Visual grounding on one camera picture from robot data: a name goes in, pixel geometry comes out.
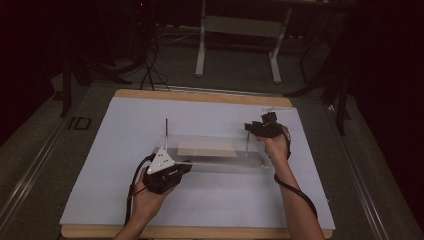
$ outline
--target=black controller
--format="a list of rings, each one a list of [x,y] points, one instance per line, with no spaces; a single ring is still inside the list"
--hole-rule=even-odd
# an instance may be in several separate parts
[[[177,164],[153,174],[144,174],[143,183],[150,192],[163,194],[178,185],[184,174],[190,172],[192,165]]]
[[[284,133],[283,125],[277,123],[275,112],[269,112],[261,116],[262,122],[253,121],[252,124],[245,123],[244,129],[259,136],[273,138]]]

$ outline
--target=metal stand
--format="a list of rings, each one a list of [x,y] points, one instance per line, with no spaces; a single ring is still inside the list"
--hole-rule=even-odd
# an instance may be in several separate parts
[[[206,31],[243,34],[252,36],[272,37],[277,39],[277,43],[273,51],[269,52],[269,60],[271,64],[272,76],[274,83],[282,82],[280,71],[278,68],[277,55],[280,51],[281,43],[286,33],[287,25],[290,20],[292,9],[288,8],[282,23],[273,21],[240,19],[220,16],[206,15],[206,0],[202,1],[202,15],[200,20],[200,45],[197,54],[196,77],[203,76],[205,63],[205,34]]]

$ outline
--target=left hand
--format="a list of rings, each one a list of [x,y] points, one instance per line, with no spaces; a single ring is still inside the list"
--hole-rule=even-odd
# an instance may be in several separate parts
[[[142,182],[143,176],[146,174],[146,168],[141,170],[140,178],[134,186],[134,193],[145,187]],[[159,212],[165,198],[174,188],[169,189],[162,195],[152,193],[147,188],[133,196],[133,211],[131,218],[150,222]]]

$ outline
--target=wooden board edge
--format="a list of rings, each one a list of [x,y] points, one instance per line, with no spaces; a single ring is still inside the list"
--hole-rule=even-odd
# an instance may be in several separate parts
[[[122,226],[113,225],[63,225],[61,233],[66,238],[113,238]],[[333,230],[323,229],[326,239],[332,237]],[[274,228],[215,228],[215,227],[154,227],[147,226],[141,238],[244,238],[281,239],[290,238],[287,229]]]
[[[120,89],[115,92],[114,97],[266,105],[270,107],[292,108],[292,104],[288,98],[247,96],[221,93],[165,92]]]

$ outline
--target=right hand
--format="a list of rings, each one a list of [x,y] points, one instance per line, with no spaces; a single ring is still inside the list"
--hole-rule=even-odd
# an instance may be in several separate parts
[[[271,158],[275,168],[280,168],[282,164],[287,164],[288,144],[283,134],[274,138],[256,136],[256,139],[265,143],[265,152]]]

